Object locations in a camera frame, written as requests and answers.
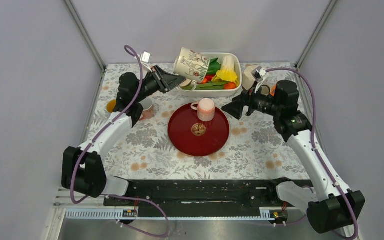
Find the white mug with rose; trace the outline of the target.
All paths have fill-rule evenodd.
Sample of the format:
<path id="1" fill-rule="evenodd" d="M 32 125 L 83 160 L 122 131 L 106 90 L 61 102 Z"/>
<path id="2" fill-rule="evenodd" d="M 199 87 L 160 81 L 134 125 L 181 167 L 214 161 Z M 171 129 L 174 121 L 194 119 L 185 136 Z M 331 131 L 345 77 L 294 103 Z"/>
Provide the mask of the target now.
<path id="1" fill-rule="evenodd" d="M 179 89 L 183 92 L 193 92 L 204 80 L 211 59 L 199 52 L 182 47 L 174 62 L 173 73 L 190 80 L 189 84 L 181 83 Z"/>

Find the pink square mug front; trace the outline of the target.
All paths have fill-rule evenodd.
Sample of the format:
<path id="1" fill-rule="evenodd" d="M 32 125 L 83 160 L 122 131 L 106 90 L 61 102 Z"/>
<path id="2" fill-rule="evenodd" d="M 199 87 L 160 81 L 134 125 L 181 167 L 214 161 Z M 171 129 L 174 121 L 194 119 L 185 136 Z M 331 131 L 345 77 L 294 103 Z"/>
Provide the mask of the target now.
<path id="1" fill-rule="evenodd" d="M 155 115 L 155 106 L 154 102 L 150 97 L 145 98 L 140 102 L 143 107 L 142 114 L 140 116 L 140 121 L 151 119 Z"/>

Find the blue glazed mug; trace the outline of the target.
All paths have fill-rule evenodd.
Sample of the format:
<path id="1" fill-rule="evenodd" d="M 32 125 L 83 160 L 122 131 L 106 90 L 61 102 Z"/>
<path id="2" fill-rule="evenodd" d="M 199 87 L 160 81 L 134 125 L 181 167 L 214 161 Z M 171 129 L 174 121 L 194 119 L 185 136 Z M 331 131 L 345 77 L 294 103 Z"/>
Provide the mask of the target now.
<path id="1" fill-rule="evenodd" d="M 108 102 L 108 104 L 106 105 L 106 110 L 107 110 L 109 113 L 113 113 L 113 112 L 114 112 L 114 109 L 115 109 L 115 107 L 116 107 L 116 104 L 117 104 L 117 100 L 116 100 L 116 99 L 111 100 L 111 101 Z"/>

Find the cream mug blue dragon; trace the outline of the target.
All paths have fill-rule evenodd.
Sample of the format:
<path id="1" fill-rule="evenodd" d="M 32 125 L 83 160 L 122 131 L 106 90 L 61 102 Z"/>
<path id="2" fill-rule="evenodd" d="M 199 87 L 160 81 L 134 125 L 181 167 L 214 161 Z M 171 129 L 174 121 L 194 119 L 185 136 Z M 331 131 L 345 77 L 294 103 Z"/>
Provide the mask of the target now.
<path id="1" fill-rule="evenodd" d="M 257 92 L 264 96 L 270 96 L 270 90 L 273 86 L 274 84 L 272 83 L 264 83 L 259 87 Z"/>

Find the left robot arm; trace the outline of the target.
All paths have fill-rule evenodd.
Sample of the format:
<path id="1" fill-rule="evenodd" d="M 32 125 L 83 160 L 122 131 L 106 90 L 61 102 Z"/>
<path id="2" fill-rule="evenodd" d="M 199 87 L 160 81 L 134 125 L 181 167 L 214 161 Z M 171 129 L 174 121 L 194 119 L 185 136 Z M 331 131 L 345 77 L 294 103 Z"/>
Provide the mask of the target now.
<path id="1" fill-rule="evenodd" d="M 61 185 L 74 193 L 97 198 L 101 195 L 115 195 L 124 206 L 132 204 L 135 192 L 129 182 L 115 176 L 107 176 L 104 157 L 112 147 L 132 129 L 142 117 L 141 102 L 156 92 L 163 94 L 177 88 L 186 81 L 184 76 L 164 71 L 158 65 L 147 74 L 137 77 L 133 72 L 119 77 L 116 105 L 106 123 L 90 139 L 78 147 L 67 147 L 62 157 Z"/>

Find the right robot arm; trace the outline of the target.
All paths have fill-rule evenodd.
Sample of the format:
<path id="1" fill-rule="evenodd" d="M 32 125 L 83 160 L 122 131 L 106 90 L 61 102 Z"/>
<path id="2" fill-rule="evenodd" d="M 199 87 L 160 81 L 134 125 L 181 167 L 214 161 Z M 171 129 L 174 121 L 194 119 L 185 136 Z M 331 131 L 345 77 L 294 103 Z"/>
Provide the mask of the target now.
<path id="1" fill-rule="evenodd" d="M 244 90 L 221 109 L 235 119 L 255 111 L 273 117 L 276 131 L 300 159 L 315 192 L 306 190 L 285 178 L 275 181 L 267 191 L 267 201 L 273 206 L 287 202 L 303 214 L 319 234 L 354 226 L 358 235 L 357 219 L 366 202 L 361 191 L 352 191 L 339 177 L 320 149 L 314 129 L 307 117 L 298 110 L 300 93 L 293 81 L 281 80 L 274 95 L 263 95 L 255 88 Z"/>

